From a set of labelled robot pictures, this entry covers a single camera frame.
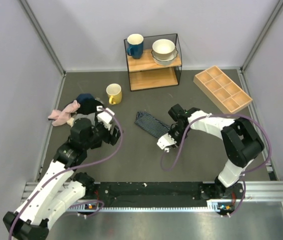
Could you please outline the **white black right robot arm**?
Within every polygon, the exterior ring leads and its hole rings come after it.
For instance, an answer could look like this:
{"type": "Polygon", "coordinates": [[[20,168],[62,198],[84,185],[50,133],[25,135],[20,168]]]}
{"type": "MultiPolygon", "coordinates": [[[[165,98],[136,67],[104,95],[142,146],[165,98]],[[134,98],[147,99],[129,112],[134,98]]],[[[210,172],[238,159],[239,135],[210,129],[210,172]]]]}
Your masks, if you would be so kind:
{"type": "Polygon", "coordinates": [[[202,131],[223,141],[227,162],[214,180],[212,198],[228,197],[241,174],[265,148],[251,121],[245,117],[213,117],[195,107],[185,110],[179,104],[171,107],[168,114],[175,123],[157,142],[164,150],[181,148],[190,130],[202,131]]]}

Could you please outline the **wooden compartment tray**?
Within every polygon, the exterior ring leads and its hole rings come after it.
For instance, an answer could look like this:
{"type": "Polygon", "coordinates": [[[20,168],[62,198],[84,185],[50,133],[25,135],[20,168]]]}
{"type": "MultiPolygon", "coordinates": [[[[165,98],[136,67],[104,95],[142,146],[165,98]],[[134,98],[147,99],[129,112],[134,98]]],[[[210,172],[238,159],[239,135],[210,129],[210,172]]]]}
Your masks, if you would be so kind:
{"type": "Polygon", "coordinates": [[[217,66],[196,74],[193,82],[224,114],[235,114],[248,107],[253,101],[217,66]]]}

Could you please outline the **navy striped boxer underwear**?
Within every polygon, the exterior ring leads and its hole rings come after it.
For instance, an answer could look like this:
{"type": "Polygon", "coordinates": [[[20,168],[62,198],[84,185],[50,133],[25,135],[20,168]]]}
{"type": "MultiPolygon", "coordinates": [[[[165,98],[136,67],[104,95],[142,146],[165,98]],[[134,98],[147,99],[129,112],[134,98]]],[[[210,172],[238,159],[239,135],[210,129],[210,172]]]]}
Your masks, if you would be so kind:
{"type": "Polygon", "coordinates": [[[171,129],[169,125],[158,120],[146,111],[138,111],[134,123],[157,139],[167,134],[171,129]]]}

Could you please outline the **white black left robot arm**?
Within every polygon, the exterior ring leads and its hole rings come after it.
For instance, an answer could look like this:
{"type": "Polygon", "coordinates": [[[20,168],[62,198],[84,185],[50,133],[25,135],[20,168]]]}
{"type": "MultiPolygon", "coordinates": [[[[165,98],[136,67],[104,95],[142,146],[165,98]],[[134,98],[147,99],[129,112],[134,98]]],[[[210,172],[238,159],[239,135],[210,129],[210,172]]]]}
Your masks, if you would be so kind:
{"type": "Polygon", "coordinates": [[[117,119],[99,116],[92,124],[87,118],[75,120],[70,135],[56,151],[44,177],[29,197],[15,210],[8,211],[3,223],[10,240],[45,240],[57,220],[77,201],[94,195],[93,179],[83,168],[87,151],[102,143],[121,144],[123,130],[117,119]]]}

